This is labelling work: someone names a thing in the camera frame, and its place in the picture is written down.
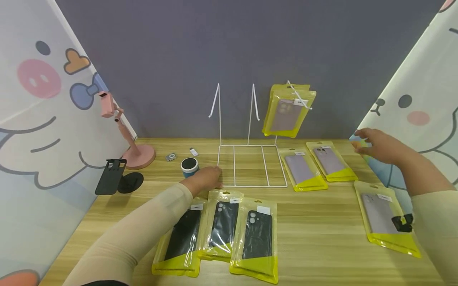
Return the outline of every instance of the white backdrop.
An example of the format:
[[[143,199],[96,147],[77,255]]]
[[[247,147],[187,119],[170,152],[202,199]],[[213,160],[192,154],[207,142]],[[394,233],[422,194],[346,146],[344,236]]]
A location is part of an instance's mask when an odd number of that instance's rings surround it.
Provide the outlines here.
[[[458,4],[447,0],[359,128],[385,131],[429,158],[458,183]],[[369,160],[380,180],[412,212],[400,170]]]
[[[0,277],[14,272],[4,286],[45,274],[93,203],[105,160],[128,144],[100,116],[93,95],[108,88],[55,2],[0,3],[0,78]]]

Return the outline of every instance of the clear plastic bag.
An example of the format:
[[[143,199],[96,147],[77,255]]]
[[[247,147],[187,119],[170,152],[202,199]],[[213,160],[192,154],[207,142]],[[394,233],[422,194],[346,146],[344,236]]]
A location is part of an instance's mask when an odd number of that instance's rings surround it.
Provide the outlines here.
[[[316,92],[309,91],[310,85],[292,86],[310,107]],[[308,111],[309,109],[302,105],[289,84],[273,85],[262,131],[265,136],[278,135],[295,138]]]
[[[305,145],[328,182],[346,182],[358,179],[331,141],[307,142]]]
[[[208,193],[207,228],[199,257],[206,260],[230,261],[239,203],[244,194],[236,191],[214,190]]]
[[[411,232],[412,221],[406,220],[394,191],[361,181],[355,181],[354,188],[367,239],[371,243],[421,258]]]
[[[229,271],[278,283],[277,204],[244,198],[239,205]]]
[[[175,226],[161,237],[151,267],[153,274],[199,275],[198,249],[205,230],[206,206],[207,200],[195,198]]]
[[[278,150],[294,191],[327,189],[327,183],[313,162],[307,148],[281,148]]]

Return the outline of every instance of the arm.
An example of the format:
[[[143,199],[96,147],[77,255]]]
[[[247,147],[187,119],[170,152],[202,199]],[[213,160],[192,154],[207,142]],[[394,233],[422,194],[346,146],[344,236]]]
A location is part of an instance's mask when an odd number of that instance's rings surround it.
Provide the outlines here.
[[[458,284],[458,192],[431,161],[380,130],[365,128],[355,135],[372,147],[359,154],[396,165],[402,172],[414,207],[415,234],[447,284]]]
[[[130,285],[134,267],[186,212],[203,190],[222,187],[221,170],[207,167],[157,195],[120,220],[83,255],[64,282],[81,286],[94,281]]]

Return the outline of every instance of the small cylindrical container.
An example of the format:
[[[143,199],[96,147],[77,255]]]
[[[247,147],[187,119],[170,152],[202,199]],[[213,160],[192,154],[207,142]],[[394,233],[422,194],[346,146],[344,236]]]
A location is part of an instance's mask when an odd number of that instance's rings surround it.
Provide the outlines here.
[[[181,161],[181,170],[183,171],[183,176],[188,178],[199,171],[199,162],[193,157],[186,158]]]

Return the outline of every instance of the hand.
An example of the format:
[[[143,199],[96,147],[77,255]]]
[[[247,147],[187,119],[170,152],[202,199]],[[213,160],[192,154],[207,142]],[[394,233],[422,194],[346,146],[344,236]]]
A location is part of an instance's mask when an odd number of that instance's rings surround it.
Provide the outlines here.
[[[356,153],[369,155],[386,164],[397,166],[406,158],[418,155],[412,148],[378,129],[363,128],[354,134],[372,144],[372,147],[356,147]]]
[[[218,166],[205,167],[180,183],[185,185],[195,197],[200,192],[222,188],[223,183],[219,181],[222,172]]]

